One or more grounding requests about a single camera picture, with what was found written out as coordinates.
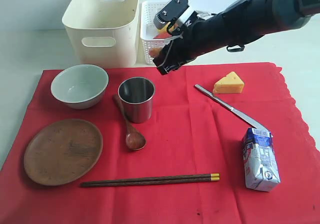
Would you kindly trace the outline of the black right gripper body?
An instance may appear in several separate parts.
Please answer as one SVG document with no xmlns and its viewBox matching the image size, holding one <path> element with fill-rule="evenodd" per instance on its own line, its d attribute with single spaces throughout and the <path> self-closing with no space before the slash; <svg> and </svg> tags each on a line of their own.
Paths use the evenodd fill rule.
<svg viewBox="0 0 320 224">
<path fill-rule="evenodd" d="M 230 43 L 230 30 L 221 13 L 197 20 L 191 28 L 162 49 L 163 66 L 179 66 Z"/>
</svg>

